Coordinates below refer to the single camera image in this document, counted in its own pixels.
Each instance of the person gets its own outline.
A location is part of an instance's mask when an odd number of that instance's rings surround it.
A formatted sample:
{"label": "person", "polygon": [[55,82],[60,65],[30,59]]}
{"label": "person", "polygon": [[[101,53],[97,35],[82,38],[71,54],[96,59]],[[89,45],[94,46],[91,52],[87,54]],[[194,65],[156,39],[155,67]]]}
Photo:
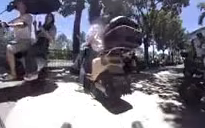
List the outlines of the person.
{"label": "person", "polygon": [[35,60],[37,56],[46,57],[48,53],[49,43],[54,42],[56,36],[55,18],[52,13],[45,17],[43,26],[39,26],[37,31],[36,22],[34,22],[35,34],[37,42],[27,51],[25,56],[26,75],[24,80],[31,81],[38,79],[38,65]]}
{"label": "person", "polygon": [[15,70],[15,54],[18,52],[25,52],[31,46],[32,16],[26,12],[27,8],[22,0],[15,0],[14,5],[15,9],[19,11],[19,17],[8,23],[0,23],[3,27],[14,28],[16,41],[16,43],[7,45],[6,58],[10,67],[8,80],[14,80],[17,78]]}

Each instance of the leg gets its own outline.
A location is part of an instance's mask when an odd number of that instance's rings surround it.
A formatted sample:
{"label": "leg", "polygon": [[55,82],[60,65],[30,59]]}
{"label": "leg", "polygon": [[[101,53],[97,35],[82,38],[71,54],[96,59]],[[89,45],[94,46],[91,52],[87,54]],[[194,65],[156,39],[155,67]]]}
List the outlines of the leg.
{"label": "leg", "polygon": [[7,45],[6,58],[10,67],[11,75],[9,79],[16,79],[16,63],[15,54],[18,52],[26,51],[31,46],[30,40],[22,40],[15,44]]}
{"label": "leg", "polygon": [[16,70],[15,70],[15,56],[14,56],[14,50],[13,50],[13,46],[12,45],[8,45],[7,46],[7,50],[6,50],[6,58],[10,67],[10,72],[13,78],[16,78]]}

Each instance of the tree trunk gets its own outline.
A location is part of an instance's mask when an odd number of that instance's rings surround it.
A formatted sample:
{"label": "tree trunk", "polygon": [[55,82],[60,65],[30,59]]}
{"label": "tree trunk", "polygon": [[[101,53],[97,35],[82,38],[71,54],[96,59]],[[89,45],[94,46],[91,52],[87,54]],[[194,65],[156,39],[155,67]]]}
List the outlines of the tree trunk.
{"label": "tree trunk", "polygon": [[153,42],[153,60],[155,60],[155,43]]}
{"label": "tree trunk", "polygon": [[162,59],[164,60],[165,59],[165,50],[163,49],[163,56],[162,56]]}
{"label": "tree trunk", "polygon": [[100,17],[101,6],[99,3],[99,0],[88,0],[88,3],[90,4],[89,22],[90,22],[90,24],[92,24],[92,22],[94,20],[96,20],[98,17]]}
{"label": "tree trunk", "polygon": [[149,39],[144,38],[144,60],[146,63],[146,67],[149,67]]}
{"label": "tree trunk", "polygon": [[81,24],[83,9],[84,9],[84,0],[77,0],[75,21],[73,27],[73,60],[76,59],[80,50],[80,40],[78,37],[80,37],[80,24]]}

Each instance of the shirt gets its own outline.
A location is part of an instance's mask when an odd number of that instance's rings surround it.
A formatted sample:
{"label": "shirt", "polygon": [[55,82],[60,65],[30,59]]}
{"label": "shirt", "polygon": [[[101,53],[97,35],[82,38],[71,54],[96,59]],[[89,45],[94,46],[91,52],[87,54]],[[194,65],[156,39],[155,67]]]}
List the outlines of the shirt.
{"label": "shirt", "polygon": [[31,39],[32,21],[33,18],[30,14],[24,14],[12,22],[12,23],[24,22],[25,24],[27,24],[27,26],[25,27],[14,27],[14,34],[16,40]]}

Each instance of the scooter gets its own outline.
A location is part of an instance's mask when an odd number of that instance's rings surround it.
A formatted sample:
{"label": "scooter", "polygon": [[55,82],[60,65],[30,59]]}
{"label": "scooter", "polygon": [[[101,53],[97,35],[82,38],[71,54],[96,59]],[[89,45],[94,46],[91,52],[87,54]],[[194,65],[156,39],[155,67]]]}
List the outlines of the scooter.
{"label": "scooter", "polygon": [[83,73],[83,86],[96,99],[120,99],[131,94],[130,72],[125,59],[140,44],[137,24],[126,17],[116,17],[107,26],[103,36],[103,50],[90,61],[91,72]]}
{"label": "scooter", "polygon": [[[23,78],[25,74],[25,63],[24,63],[24,57],[25,57],[26,52],[19,52],[15,54],[15,63],[16,63],[16,72],[19,78]],[[36,57],[36,62],[38,66],[38,72],[39,72],[39,78],[44,78],[46,76],[46,70],[45,67],[47,66],[47,57],[45,56],[37,56]]]}
{"label": "scooter", "polygon": [[194,54],[192,50],[181,54],[185,67],[184,81],[179,93],[187,105],[195,105],[200,103],[201,99],[205,99],[205,54],[199,57],[198,51],[202,49],[196,47],[194,50]]}

